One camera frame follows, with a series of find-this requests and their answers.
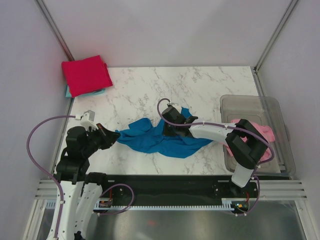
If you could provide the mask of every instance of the red cloth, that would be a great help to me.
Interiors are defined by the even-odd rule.
[[[113,85],[107,64],[99,55],[78,61],[63,61],[61,65],[73,98]]]

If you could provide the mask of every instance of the clear plastic container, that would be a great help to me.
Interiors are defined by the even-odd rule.
[[[220,111],[222,123],[230,123],[233,119],[247,119],[261,126],[270,126],[275,136],[271,146],[275,151],[272,161],[261,164],[257,173],[260,175],[292,176],[296,166],[292,155],[289,136],[282,117],[280,105],[273,97],[223,95],[220,98]],[[226,169],[235,171],[236,160],[227,148],[223,147]]]

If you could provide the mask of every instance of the crumpled blue fabric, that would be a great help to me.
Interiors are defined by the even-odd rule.
[[[187,108],[182,108],[181,113],[185,118],[191,116]],[[117,141],[138,152],[160,153],[167,157],[181,159],[191,156],[200,148],[212,142],[205,138],[164,136],[164,125],[165,121],[161,119],[159,124],[153,127],[150,119],[144,117],[129,124],[129,129],[116,130],[121,134]]]

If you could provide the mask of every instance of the table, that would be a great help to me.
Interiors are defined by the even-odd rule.
[[[114,86],[95,96],[74,99],[71,115],[95,112],[95,123],[105,128],[124,130],[128,124],[149,118],[155,126],[160,121],[157,103],[169,98],[189,108],[194,116],[221,122],[220,97],[226,94],[257,96],[249,66],[208,67],[121,67],[109,68]],[[79,126],[70,119],[66,129]],[[61,150],[66,147],[66,134]],[[223,147],[210,143],[187,158],[142,153],[115,143],[90,158],[89,172],[126,175],[230,175],[225,167]]]

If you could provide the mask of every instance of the white wall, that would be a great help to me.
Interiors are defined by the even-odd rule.
[[[31,129],[67,109],[66,58],[33,0],[0,1],[0,239],[19,240],[39,179],[26,151]],[[48,168],[62,122],[41,127],[31,151]]]
[[[290,0],[44,0],[75,59],[255,66]]]
[[[320,1],[301,0],[260,69],[263,88],[281,106],[296,176],[320,223]]]

